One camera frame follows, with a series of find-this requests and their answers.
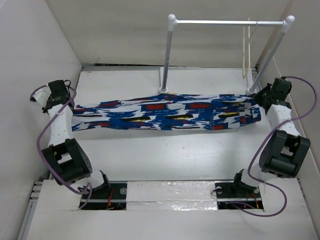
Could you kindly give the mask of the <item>cream plastic clothes hanger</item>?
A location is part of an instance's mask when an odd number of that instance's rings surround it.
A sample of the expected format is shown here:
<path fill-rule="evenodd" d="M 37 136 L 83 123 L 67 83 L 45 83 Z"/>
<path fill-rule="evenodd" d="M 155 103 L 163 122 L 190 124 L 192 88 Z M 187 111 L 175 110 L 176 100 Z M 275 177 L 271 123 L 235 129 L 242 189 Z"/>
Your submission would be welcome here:
<path fill-rule="evenodd" d="M 243 41 L 242 41 L 242 78 L 247 80 L 249 70 L 251 68 L 251 38 L 258 27 L 258 21 L 254 21 L 254 29 L 251 31 L 250 26 L 243 28 Z"/>

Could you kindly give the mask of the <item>blue patterned trousers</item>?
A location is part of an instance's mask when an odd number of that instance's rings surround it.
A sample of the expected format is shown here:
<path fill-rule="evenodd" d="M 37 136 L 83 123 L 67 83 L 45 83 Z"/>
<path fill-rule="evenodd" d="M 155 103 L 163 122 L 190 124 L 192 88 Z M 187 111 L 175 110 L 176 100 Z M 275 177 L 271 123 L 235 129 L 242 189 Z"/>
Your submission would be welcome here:
<path fill-rule="evenodd" d="M 260 106 L 241 94 L 170 94 L 77 105 L 73 132 L 115 130 L 229 130 L 261 120 Z"/>

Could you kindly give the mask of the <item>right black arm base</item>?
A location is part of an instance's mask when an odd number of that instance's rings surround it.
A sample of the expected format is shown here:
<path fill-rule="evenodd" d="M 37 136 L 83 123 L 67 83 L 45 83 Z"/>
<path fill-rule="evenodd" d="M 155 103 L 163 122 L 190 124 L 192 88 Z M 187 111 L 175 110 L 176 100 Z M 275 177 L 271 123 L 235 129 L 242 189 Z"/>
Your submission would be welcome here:
<path fill-rule="evenodd" d="M 236 173 L 233 180 L 218 180 L 214 182 L 211 196 L 217 200 L 219 210 L 263 210 L 263 202 L 259 188 L 251 187 L 241 182 L 244 170 Z"/>

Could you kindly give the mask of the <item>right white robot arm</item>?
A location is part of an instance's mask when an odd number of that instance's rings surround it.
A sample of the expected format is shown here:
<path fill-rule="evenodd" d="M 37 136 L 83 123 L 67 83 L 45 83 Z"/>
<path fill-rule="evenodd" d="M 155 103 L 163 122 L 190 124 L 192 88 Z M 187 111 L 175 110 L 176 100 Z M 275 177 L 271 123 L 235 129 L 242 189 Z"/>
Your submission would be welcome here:
<path fill-rule="evenodd" d="M 253 96 L 265 110 L 272 131 L 257 153 L 258 163 L 251 163 L 247 169 L 235 174 L 231 184 L 235 196 L 252 193 L 259 184 L 273 178 L 294 178 L 299 173 L 311 141 L 295 127 L 292 107 L 286 101 L 291 89 L 292 83 L 282 76 Z"/>

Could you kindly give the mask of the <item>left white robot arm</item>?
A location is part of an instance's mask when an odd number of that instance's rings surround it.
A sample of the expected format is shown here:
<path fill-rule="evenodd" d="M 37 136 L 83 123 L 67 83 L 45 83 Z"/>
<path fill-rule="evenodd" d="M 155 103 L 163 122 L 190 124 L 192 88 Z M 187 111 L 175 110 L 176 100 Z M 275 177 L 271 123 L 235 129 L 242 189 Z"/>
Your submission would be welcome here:
<path fill-rule="evenodd" d="M 71 95 L 72 88 L 62 79 L 49 82 L 46 87 L 48 91 L 41 92 L 40 96 L 47 97 L 42 100 L 42 111 L 49 115 L 50 120 L 42 134 L 50 129 L 50 139 L 48 147 L 40 151 L 40 156 L 60 186 L 68 187 L 80 195 L 92 194 L 107 198 L 112 193 L 112 187 L 104 172 L 101 173 L 102 181 L 97 182 L 92 189 L 88 186 L 77 190 L 71 187 L 76 181 L 89 178 L 93 173 L 89 157 L 72 133 L 75 95 Z"/>

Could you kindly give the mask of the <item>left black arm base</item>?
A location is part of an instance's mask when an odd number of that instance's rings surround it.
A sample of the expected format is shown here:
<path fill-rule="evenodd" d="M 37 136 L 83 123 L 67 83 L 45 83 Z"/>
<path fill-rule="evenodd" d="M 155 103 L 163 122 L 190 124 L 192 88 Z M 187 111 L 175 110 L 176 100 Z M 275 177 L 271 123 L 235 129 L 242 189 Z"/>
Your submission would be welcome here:
<path fill-rule="evenodd" d="M 79 207 L 81 210 L 122 211 L 127 209 L 126 181 L 109 181 L 107 175 L 101 171 L 103 182 L 81 197 Z"/>

